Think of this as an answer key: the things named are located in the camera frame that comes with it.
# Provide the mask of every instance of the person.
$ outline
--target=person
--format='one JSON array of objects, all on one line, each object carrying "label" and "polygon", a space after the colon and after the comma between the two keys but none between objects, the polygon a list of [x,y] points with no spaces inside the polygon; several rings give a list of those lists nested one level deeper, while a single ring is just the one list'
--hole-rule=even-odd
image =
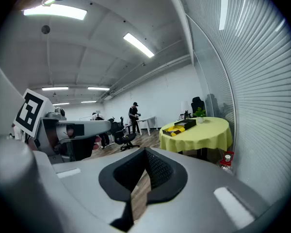
[{"label": "person", "polygon": [[139,120],[138,116],[141,116],[141,114],[138,113],[137,106],[138,104],[134,102],[132,107],[129,108],[129,118],[132,125],[132,132],[133,133],[136,132],[136,126],[137,126],[137,131],[140,134],[140,129],[139,129],[137,120]]},{"label": "person", "polygon": [[[93,120],[93,121],[104,120],[104,119],[105,118],[101,113],[96,113],[96,112],[94,112],[92,114],[92,118],[91,118],[91,120]],[[99,134],[99,137],[101,138],[101,146],[102,146],[101,149],[104,149],[106,146],[110,145],[110,140],[109,140],[109,137],[106,133]]]},{"label": "person", "polygon": [[14,131],[14,139],[21,142],[25,142],[24,132],[15,124],[12,124],[12,128]]}]

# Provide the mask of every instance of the round table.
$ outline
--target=round table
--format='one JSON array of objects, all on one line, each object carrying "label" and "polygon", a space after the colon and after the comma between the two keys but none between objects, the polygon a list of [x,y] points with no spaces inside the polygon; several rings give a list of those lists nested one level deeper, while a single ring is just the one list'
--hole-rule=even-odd
[{"label": "round table", "polygon": [[175,122],[163,126],[160,130],[161,149],[181,152],[218,148],[227,151],[227,148],[233,143],[228,121],[218,117],[205,117],[204,119],[203,123],[198,123],[197,118],[191,118],[190,120],[196,120],[196,125],[176,136],[168,136],[162,132],[173,126]]}]

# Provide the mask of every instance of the office chair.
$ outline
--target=office chair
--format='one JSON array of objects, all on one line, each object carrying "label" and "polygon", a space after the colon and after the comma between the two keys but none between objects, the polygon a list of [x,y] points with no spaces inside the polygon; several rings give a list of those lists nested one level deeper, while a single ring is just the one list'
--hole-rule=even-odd
[{"label": "office chair", "polygon": [[204,108],[205,108],[204,101],[200,100],[199,97],[195,97],[192,99],[191,106],[192,106],[193,114],[195,113],[195,111],[197,111],[198,107],[202,108],[202,110],[204,110]]},{"label": "office chair", "polygon": [[115,122],[114,118],[109,119],[111,122],[111,129],[110,132],[114,136],[114,141],[118,145],[123,146],[120,147],[121,151],[129,150],[134,147],[140,148],[139,145],[133,145],[131,141],[135,139],[136,133],[124,135],[124,124],[123,124],[123,117],[121,116],[121,122]]}]

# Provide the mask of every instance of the ceiling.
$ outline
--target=ceiling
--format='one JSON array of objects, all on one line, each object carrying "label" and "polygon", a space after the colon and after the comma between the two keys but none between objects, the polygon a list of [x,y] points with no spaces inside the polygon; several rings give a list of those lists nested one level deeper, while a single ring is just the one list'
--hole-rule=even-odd
[{"label": "ceiling", "polygon": [[[24,16],[12,12],[0,31],[0,67],[23,93],[30,88],[53,103],[98,100],[88,86],[124,86],[187,54],[180,22],[170,0],[64,0],[87,10],[84,20]],[[49,34],[41,28],[50,26]],[[149,59],[123,39],[131,33],[155,56]],[[46,86],[65,91],[42,91]]]}]

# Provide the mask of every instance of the lamp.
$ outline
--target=lamp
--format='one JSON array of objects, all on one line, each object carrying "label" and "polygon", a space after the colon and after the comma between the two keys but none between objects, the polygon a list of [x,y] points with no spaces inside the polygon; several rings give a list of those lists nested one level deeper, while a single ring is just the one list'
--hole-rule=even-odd
[{"label": "lamp", "polygon": [[187,101],[181,101],[181,111],[185,111],[184,119],[188,118],[189,104]]}]

